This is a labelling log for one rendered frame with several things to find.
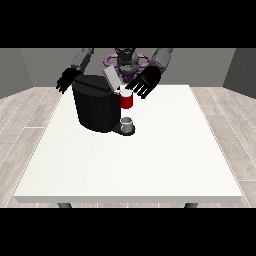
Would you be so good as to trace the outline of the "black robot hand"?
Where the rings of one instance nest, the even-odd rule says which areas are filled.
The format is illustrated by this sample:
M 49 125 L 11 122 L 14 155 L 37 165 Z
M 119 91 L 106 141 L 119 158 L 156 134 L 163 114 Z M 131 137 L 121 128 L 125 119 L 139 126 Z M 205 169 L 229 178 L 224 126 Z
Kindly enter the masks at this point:
M 160 79 L 160 69 L 156 66 L 148 66 L 126 86 L 126 89 L 132 90 L 142 99 L 145 99 L 158 85 Z
M 67 68 L 58 79 L 56 88 L 64 94 L 68 87 L 74 82 L 75 78 L 79 75 L 81 75 L 79 70 Z

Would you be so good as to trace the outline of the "red pod holder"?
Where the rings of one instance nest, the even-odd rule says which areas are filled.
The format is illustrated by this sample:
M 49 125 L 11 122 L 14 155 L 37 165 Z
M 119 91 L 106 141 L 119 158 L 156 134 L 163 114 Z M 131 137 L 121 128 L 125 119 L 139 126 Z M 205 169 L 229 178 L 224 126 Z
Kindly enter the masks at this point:
M 129 109 L 133 106 L 133 93 L 130 97 L 122 97 L 119 94 L 120 98 L 120 107 L 123 109 Z

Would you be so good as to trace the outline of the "pale grey machine lid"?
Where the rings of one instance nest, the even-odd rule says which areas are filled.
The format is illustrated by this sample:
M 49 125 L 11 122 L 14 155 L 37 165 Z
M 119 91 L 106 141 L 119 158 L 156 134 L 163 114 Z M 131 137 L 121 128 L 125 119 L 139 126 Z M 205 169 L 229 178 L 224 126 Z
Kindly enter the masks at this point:
M 110 88 L 113 91 L 116 91 L 117 88 L 121 85 L 121 81 L 114 69 L 113 66 L 109 66 L 103 70 L 103 75 L 109 83 Z

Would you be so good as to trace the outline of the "black coffee machine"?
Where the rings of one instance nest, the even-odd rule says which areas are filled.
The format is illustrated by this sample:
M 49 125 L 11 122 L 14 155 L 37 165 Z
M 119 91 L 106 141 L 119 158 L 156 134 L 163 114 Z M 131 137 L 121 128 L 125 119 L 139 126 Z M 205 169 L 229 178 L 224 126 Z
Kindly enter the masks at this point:
M 119 96 L 104 76 L 78 75 L 72 84 L 79 122 L 85 128 L 101 133 L 116 132 L 123 136 L 135 133 L 135 126 L 127 132 L 121 127 Z

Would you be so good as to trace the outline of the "small grey cup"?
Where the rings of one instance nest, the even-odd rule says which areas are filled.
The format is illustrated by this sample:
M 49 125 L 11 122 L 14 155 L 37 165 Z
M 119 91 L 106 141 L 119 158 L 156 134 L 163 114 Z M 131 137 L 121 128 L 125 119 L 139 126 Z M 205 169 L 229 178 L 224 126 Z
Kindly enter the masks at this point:
M 123 117 L 120 120 L 121 123 L 121 131 L 124 133 L 129 133 L 133 129 L 133 121 L 130 117 Z

